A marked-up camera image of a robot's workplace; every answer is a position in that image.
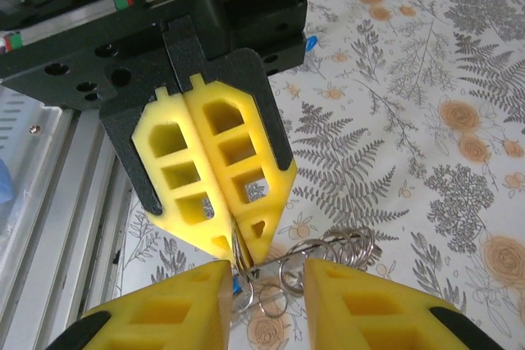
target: mounting hole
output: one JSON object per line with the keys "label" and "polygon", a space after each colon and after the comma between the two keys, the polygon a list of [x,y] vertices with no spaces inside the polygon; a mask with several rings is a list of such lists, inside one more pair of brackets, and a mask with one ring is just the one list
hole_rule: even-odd
{"label": "mounting hole", "polygon": [[67,73],[69,73],[69,66],[64,65],[62,63],[53,63],[49,66],[46,66],[44,71],[46,72],[46,74],[54,76],[66,75]]}
{"label": "mounting hole", "polygon": [[97,57],[114,57],[118,53],[118,48],[113,44],[101,45],[95,49],[95,55]]}
{"label": "mounting hole", "polygon": [[279,24],[278,26],[276,26],[276,31],[277,32],[284,32],[285,30],[287,30],[289,27],[288,24],[284,23],[284,24]]}
{"label": "mounting hole", "polygon": [[79,92],[93,92],[97,88],[97,84],[94,82],[83,82],[82,84],[76,85],[76,90]]}
{"label": "mounting hole", "polygon": [[265,63],[273,63],[274,61],[276,61],[278,58],[277,55],[270,55],[269,57],[267,57],[264,62]]}
{"label": "mounting hole", "polygon": [[131,81],[131,72],[124,67],[116,69],[112,72],[112,84],[118,88],[126,86]]}
{"label": "mounting hole", "polygon": [[90,93],[85,95],[85,100],[87,102],[96,102],[97,100],[100,100],[102,97],[98,93]]}

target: screw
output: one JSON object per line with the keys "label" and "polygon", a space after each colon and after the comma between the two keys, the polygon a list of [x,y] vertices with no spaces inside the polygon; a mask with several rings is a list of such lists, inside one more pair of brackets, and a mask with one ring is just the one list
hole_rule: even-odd
{"label": "screw", "polygon": [[30,127],[30,133],[31,134],[38,134],[38,133],[40,133],[40,131],[42,131],[42,128],[39,125],[32,125]]}

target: silver metal frame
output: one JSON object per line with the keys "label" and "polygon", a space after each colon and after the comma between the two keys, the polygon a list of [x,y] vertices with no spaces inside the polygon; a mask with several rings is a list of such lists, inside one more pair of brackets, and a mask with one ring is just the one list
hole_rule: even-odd
{"label": "silver metal frame", "polygon": [[5,349],[45,348],[112,297],[129,181],[96,111],[61,111],[52,134],[40,171],[27,174],[33,195],[19,220],[32,225],[12,240],[16,253],[0,256],[12,265],[0,293]]}

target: blue object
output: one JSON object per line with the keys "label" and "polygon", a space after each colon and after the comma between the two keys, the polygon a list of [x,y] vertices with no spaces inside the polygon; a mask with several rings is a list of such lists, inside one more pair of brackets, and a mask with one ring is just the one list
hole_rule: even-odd
{"label": "blue object", "polygon": [[0,204],[11,201],[15,197],[13,182],[6,163],[0,159]]}
{"label": "blue object", "polygon": [[243,289],[240,287],[239,277],[236,276],[235,278],[233,278],[233,294],[236,295],[241,291],[243,291]]}
{"label": "blue object", "polygon": [[313,47],[315,47],[315,44],[317,44],[318,38],[317,36],[310,36],[306,39],[306,51],[310,52],[312,51]]}

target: table surface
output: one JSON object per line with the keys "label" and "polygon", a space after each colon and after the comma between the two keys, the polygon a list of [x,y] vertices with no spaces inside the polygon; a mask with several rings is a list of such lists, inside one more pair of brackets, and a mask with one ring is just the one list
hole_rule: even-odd
{"label": "table surface", "polygon": [[[524,349],[525,0],[308,1],[317,44],[271,77],[300,169],[271,257],[334,225],[370,225],[384,252],[369,272]],[[345,195],[352,207],[338,205]],[[210,260],[135,198],[116,295]],[[279,319],[251,311],[230,342],[309,348],[304,304]]]}

